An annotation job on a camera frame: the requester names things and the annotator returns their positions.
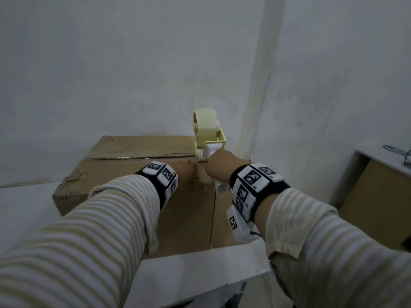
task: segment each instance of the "wristband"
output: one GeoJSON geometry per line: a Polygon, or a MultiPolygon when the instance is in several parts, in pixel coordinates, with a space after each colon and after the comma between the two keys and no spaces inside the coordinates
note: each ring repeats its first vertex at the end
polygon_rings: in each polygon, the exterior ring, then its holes
{"type": "Polygon", "coordinates": [[[160,198],[160,210],[167,205],[171,195],[178,187],[178,175],[170,165],[162,162],[152,161],[136,174],[151,181],[160,198]]]}
{"type": "Polygon", "coordinates": [[[254,222],[255,213],[266,197],[290,188],[281,175],[262,163],[240,166],[231,174],[230,186],[232,202],[246,222],[254,222]]]}

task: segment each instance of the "white wall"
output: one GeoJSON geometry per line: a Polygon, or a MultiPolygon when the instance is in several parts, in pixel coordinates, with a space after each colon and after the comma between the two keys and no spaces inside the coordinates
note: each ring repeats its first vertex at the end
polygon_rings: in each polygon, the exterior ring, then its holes
{"type": "Polygon", "coordinates": [[[0,185],[60,181],[102,135],[236,149],[264,0],[1,0],[0,185]]]}
{"type": "Polygon", "coordinates": [[[329,201],[355,148],[411,148],[411,0],[287,0],[253,160],[329,201]]]}

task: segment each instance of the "hand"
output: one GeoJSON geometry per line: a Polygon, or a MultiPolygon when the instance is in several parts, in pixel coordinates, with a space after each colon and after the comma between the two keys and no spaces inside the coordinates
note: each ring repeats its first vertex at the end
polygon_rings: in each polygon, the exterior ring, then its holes
{"type": "Polygon", "coordinates": [[[251,162],[237,158],[230,151],[219,149],[208,158],[205,172],[213,179],[229,183],[231,174],[245,164],[251,164],[251,162]]]}
{"type": "Polygon", "coordinates": [[[178,186],[183,188],[194,188],[203,192],[207,191],[207,186],[202,184],[197,178],[197,163],[191,159],[171,161],[168,165],[178,175],[178,186]]]}

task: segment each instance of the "striped sleeve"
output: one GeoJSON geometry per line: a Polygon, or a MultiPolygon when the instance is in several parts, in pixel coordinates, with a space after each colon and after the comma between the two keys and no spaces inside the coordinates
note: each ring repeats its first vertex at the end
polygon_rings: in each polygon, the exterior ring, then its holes
{"type": "Polygon", "coordinates": [[[411,254],[390,250],[290,188],[274,201],[267,256],[295,306],[411,307],[411,254]]]}
{"type": "Polygon", "coordinates": [[[157,251],[159,211],[145,177],[95,187],[87,201],[0,257],[0,305],[123,306],[144,251],[157,251]]]}

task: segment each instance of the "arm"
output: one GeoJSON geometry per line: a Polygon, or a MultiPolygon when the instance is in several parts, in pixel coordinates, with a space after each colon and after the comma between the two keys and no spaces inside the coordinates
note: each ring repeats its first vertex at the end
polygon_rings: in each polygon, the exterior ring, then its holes
{"type": "MultiPolygon", "coordinates": [[[[229,181],[249,163],[217,151],[206,171],[229,181]]],[[[280,285],[298,308],[411,306],[411,254],[375,242],[334,207],[289,188],[260,204],[255,224],[280,285]]]]}
{"type": "MultiPolygon", "coordinates": [[[[170,163],[180,185],[195,163],[170,163]]],[[[159,196],[139,175],[94,188],[89,199],[0,257],[5,306],[123,306],[146,250],[157,251],[159,196]]]]}

